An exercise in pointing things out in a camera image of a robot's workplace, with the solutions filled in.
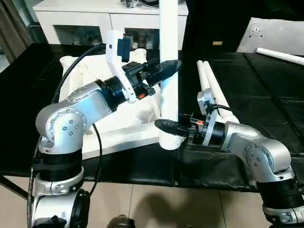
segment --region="black tablecloth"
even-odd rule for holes
[[[87,47],[31,45],[0,74],[3,130],[0,174],[28,176],[38,133],[36,115],[50,103],[62,76],[59,59],[79,56]],[[148,51],[147,58],[157,57]],[[292,166],[304,183],[304,69],[259,54],[180,53],[180,114],[198,112],[198,59],[208,60],[239,120],[263,132],[266,127],[292,154]],[[98,158],[83,161],[86,180],[93,180]],[[176,151],[158,144],[103,156],[106,182],[256,191],[242,161],[217,149],[186,144]]]

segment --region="white pvc pipe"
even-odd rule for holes
[[[223,105],[226,107],[229,107],[228,102],[219,86],[219,83],[217,79],[214,76],[214,73],[209,65],[209,62],[205,61],[203,62],[203,67],[206,71],[207,78],[211,87],[211,90],[215,96],[216,103],[219,105]],[[231,111],[225,110],[225,109],[218,109],[218,112],[220,116],[222,117],[223,122],[231,121],[235,123],[239,123],[238,119],[233,115]]]
[[[292,62],[292,63],[297,63],[297,64],[300,64],[300,65],[304,66],[304,58],[299,57],[299,56],[293,56],[293,55],[290,55],[290,54],[285,54],[283,52],[268,50],[268,49],[264,49],[264,48],[261,48],[261,47],[258,47],[256,52],[259,53],[259,54],[275,57],[275,58],[278,58],[278,59],[282,59],[282,60]]]
[[[160,59],[178,59],[178,0],[160,0]],[[178,121],[178,73],[161,83],[161,117]],[[160,131],[160,145],[175,150],[181,137]]]
[[[210,88],[210,84],[208,81],[208,77],[207,77],[203,62],[201,60],[199,60],[197,62],[197,65],[198,65],[198,71],[199,71],[200,87],[201,87],[201,90],[204,91],[205,89]]]

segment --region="silver robotic arm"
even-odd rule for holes
[[[181,67],[178,60],[160,64],[157,59],[121,67],[122,60],[129,61],[126,55],[130,48],[126,39],[118,31],[108,34],[106,60],[114,77],[87,84],[38,114],[36,127],[43,137],[38,146],[40,156],[33,165],[38,175],[32,227],[45,227],[50,223],[53,226],[47,227],[87,226],[90,196],[81,189],[84,181],[81,150],[86,130],[115,112],[119,104],[134,103],[155,94],[152,86],[174,75]]]
[[[275,227],[304,226],[304,200],[295,181],[289,150],[250,126],[216,122],[217,109],[212,107],[217,104],[209,89],[198,94],[198,103],[205,120],[190,116],[188,123],[157,120],[155,125],[192,143],[220,146],[238,156],[256,180],[267,220]]]

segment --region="curtain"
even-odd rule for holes
[[[12,63],[32,43],[28,29],[11,0],[0,0],[0,46]]]

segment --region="floor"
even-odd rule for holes
[[[27,189],[27,178],[8,177]],[[90,190],[92,183],[84,188]],[[105,228],[125,214],[138,228],[269,228],[256,193],[100,183],[88,228]],[[26,227],[26,201],[0,186],[0,227]]]
[[[0,54],[0,73],[9,66],[9,62],[5,55]]]

